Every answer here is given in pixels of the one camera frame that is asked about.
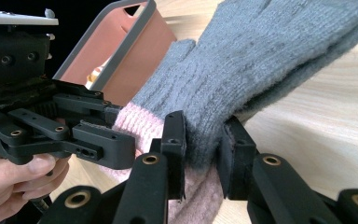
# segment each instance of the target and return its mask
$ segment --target pink fabric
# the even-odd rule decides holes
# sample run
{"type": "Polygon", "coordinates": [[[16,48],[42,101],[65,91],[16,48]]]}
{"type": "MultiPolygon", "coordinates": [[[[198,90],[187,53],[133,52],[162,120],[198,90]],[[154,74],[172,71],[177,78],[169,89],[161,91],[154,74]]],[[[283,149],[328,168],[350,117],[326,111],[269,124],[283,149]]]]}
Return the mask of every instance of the pink fabric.
{"type": "MultiPolygon", "coordinates": [[[[118,114],[114,130],[135,137],[136,157],[150,149],[153,138],[161,138],[163,120],[133,103],[127,104],[118,114]]],[[[100,169],[118,182],[130,176],[131,169],[100,169]]],[[[186,200],[169,201],[169,223],[212,223],[221,202],[223,192],[215,167],[209,171],[195,171],[185,168],[186,200]]]]}

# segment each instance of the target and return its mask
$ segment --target knit fabric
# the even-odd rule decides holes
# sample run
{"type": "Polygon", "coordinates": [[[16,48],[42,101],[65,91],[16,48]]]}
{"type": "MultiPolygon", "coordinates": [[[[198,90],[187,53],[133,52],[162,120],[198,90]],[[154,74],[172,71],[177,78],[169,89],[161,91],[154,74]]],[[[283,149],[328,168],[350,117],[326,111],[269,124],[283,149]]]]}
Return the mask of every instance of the knit fabric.
{"type": "MultiPolygon", "coordinates": [[[[222,202],[213,167],[223,123],[250,118],[358,43],[358,1],[226,0],[196,45],[175,42],[114,129],[145,153],[164,117],[183,110],[186,200],[170,202],[170,223],[211,223],[222,202]]],[[[123,181],[129,170],[107,174],[123,181]]]]}

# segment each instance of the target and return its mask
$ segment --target wooden table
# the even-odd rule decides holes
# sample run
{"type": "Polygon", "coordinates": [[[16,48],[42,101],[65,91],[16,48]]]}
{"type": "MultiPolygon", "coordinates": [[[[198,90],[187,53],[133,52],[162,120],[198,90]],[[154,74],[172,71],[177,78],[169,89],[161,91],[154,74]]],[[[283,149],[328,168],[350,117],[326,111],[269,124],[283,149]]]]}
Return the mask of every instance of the wooden table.
{"type": "MultiPolygon", "coordinates": [[[[157,0],[178,39],[198,39],[220,0],[157,0]]],[[[358,188],[358,45],[246,125],[261,152],[287,159],[315,190],[337,198],[358,188]]],[[[116,183],[76,158],[52,197],[76,185],[102,192],[116,183]]],[[[224,201],[214,223],[251,223],[246,202],[224,201]]]]}

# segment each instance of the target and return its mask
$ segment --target gray fabric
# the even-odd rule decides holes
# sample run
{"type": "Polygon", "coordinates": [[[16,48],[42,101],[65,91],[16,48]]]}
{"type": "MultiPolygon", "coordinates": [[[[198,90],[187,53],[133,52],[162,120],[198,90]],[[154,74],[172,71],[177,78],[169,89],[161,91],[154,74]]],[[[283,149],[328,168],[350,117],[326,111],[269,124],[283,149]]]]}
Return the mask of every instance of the gray fabric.
{"type": "Polygon", "coordinates": [[[133,102],[161,119],[184,110],[188,161],[205,168],[232,114],[279,100],[357,42],[358,1],[227,0],[197,46],[174,45],[166,58],[184,57],[163,61],[133,102]]]}

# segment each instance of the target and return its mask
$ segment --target person's hand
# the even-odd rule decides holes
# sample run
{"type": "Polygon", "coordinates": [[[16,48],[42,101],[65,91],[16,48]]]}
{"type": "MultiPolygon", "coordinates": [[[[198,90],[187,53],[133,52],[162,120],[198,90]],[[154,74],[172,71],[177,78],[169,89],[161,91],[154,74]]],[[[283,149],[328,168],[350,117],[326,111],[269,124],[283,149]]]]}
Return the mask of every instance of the person's hand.
{"type": "Polygon", "coordinates": [[[68,160],[41,154],[25,165],[16,165],[0,158],[0,221],[18,213],[28,200],[55,190],[68,173],[68,160]]]}

